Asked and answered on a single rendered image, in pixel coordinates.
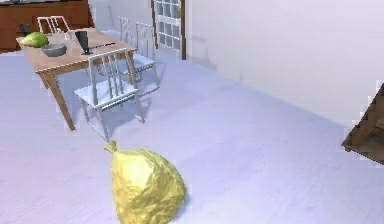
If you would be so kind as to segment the black tapered cup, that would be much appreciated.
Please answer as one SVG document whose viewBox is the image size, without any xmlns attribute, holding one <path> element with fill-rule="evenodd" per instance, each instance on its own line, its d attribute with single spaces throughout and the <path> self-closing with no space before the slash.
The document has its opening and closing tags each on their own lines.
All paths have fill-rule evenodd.
<svg viewBox="0 0 384 224">
<path fill-rule="evenodd" d="M 88 43 L 88 35 L 86 31 L 76 31 L 75 36 L 83 49 L 83 55 L 91 55 L 92 52 L 90 51 L 89 48 L 89 43 Z"/>
</svg>

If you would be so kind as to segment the dark brown wooden furniture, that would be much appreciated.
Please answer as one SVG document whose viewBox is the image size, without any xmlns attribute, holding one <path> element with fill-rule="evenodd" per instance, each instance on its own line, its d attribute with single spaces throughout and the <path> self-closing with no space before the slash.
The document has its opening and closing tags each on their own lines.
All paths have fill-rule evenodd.
<svg viewBox="0 0 384 224">
<path fill-rule="evenodd" d="M 384 166 L 384 83 L 342 146 Z"/>
</svg>

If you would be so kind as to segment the yellow tied garbage bag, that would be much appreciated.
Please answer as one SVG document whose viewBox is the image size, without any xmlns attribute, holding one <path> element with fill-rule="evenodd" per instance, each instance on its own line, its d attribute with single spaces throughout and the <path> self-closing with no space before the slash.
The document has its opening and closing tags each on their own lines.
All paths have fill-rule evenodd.
<svg viewBox="0 0 384 224">
<path fill-rule="evenodd" d="M 118 150 L 111 140 L 112 196 L 120 224 L 170 224 L 186 201 L 176 167 L 151 150 Z"/>
</svg>

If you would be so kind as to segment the grey mixing bowl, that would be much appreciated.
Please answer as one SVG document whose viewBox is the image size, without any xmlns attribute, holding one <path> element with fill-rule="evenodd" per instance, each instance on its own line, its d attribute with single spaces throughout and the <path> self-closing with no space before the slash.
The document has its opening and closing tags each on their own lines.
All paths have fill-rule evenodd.
<svg viewBox="0 0 384 224">
<path fill-rule="evenodd" d="M 66 53 L 67 46 L 65 44 L 48 44 L 42 47 L 42 51 L 48 57 L 59 57 Z"/>
</svg>

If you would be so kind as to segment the green lettuce head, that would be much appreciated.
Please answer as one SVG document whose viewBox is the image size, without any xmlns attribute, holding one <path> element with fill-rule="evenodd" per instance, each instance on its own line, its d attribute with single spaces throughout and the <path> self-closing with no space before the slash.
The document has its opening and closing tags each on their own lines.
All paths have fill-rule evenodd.
<svg viewBox="0 0 384 224">
<path fill-rule="evenodd" d="M 49 43 L 47 36 L 41 32 L 33 32 L 28 34 L 22 41 L 21 44 L 34 48 L 41 48 Z"/>
</svg>

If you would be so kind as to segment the black handled knife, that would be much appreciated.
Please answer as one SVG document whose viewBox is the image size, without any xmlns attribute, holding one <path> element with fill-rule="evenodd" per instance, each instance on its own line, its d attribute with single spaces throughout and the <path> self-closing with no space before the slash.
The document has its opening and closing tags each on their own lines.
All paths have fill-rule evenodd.
<svg viewBox="0 0 384 224">
<path fill-rule="evenodd" d="M 96 45 L 96 46 L 90 46 L 89 49 L 96 49 L 96 48 L 100 48 L 100 47 L 106 47 L 106 46 L 111 46 L 111 45 L 114 45 L 116 44 L 115 42 L 111 42 L 111 43 L 105 43 L 105 44 L 100 44 L 100 45 Z"/>
</svg>

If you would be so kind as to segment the white slatted chair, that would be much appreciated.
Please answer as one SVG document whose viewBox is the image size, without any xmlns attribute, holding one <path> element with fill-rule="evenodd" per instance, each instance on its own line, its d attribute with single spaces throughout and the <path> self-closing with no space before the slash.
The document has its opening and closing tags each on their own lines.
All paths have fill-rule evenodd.
<svg viewBox="0 0 384 224">
<path fill-rule="evenodd" d="M 155 55 L 155 32 L 152 25 L 137 22 L 135 25 L 136 31 L 136 48 L 134 53 L 134 63 L 136 73 L 142 78 L 144 71 L 151 70 L 155 87 L 152 89 L 145 88 L 141 91 L 141 96 L 152 93 L 160 88 L 160 79 L 157 74 L 156 68 L 156 55 Z"/>
<path fill-rule="evenodd" d="M 128 18 L 120 16 L 120 40 L 132 44 L 131 24 Z"/>
<path fill-rule="evenodd" d="M 62 33 L 70 30 L 64 16 L 40 16 L 37 18 L 39 31 L 42 33 Z"/>
<path fill-rule="evenodd" d="M 84 111 L 87 123 L 106 141 L 109 142 L 109 132 L 102 113 L 117 105 L 132 100 L 137 107 L 136 118 L 144 123 L 144 113 L 139 99 L 139 89 L 135 81 L 133 60 L 129 50 L 122 48 L 88 58 L 88 75 L 90 84 L 77 89 L 74 94 L 78 97 Z M 87 108 L 91 107 L 101 123 L 99 131 L 90 121 Z"/>
</svg>

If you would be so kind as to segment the white paned door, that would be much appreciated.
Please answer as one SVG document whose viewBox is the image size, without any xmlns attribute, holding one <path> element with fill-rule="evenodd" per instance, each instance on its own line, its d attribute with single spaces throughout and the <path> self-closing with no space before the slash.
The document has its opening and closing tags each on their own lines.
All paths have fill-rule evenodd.
<svg viewBox="0 0 384 224">
<path fill-rule="evenodd" d="M 158 48 L 185 60 L 185 0 L 152 0 L 152 12 Z"/>
</svg>

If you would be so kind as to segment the light wooden dining table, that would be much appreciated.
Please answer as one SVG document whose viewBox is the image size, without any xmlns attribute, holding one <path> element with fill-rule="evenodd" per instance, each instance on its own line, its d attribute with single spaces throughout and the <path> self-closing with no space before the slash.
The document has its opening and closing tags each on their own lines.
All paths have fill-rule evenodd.
<svg viewBox="0 0 384 224">
<path fill-rule="evenodd" d="M 94 54 L 102 54 L 126 48 L 129 57 L 133 58 L 133 53 L 137 50 L 136 47 L 109 36 L 96 28 L 83 28 L 83 31 L 86 31 L 88 34 L 90 46 L 111 42 L 116 43 L 111 46 L 92 49 Z M 67 46 L 66 53 L 59 57 L 48 57 L 40 48 L 22 45 L 21 41 L 23 40 L 23 37 L 18 37 L 16 41 L 21 47 L 29 64 L 32 66 L 33 71 L 40 76 L 44 86 L 51 90 L 69 129 L 74 131 L 75 126 L 58 85 L 57 76 L 87 68 L 89 66 L 88 56 L 83 55 L 83 49 L 75 35 L 72 35 L 69 41 L 66 41 L 62 35 L 49 36 L 48 39 L 50 43 L 64 43 Z"/>
</svg>

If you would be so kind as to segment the brown wooden cabinet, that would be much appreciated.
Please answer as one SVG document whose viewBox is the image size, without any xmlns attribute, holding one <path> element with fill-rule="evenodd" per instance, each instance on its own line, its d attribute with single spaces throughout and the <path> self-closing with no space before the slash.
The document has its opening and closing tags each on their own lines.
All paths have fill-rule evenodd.
<svg viewBox="0 0 384 224">
<path fill-rule="evenodd" d="M 38 17 L 63 16 L 71 29 L 94 26 L 88 0 L 59 0 L 37 3 L 0 3 L 0 53 L 18 51 L 22 37 L 19 24 L 38 31 Z"/>
</svg>

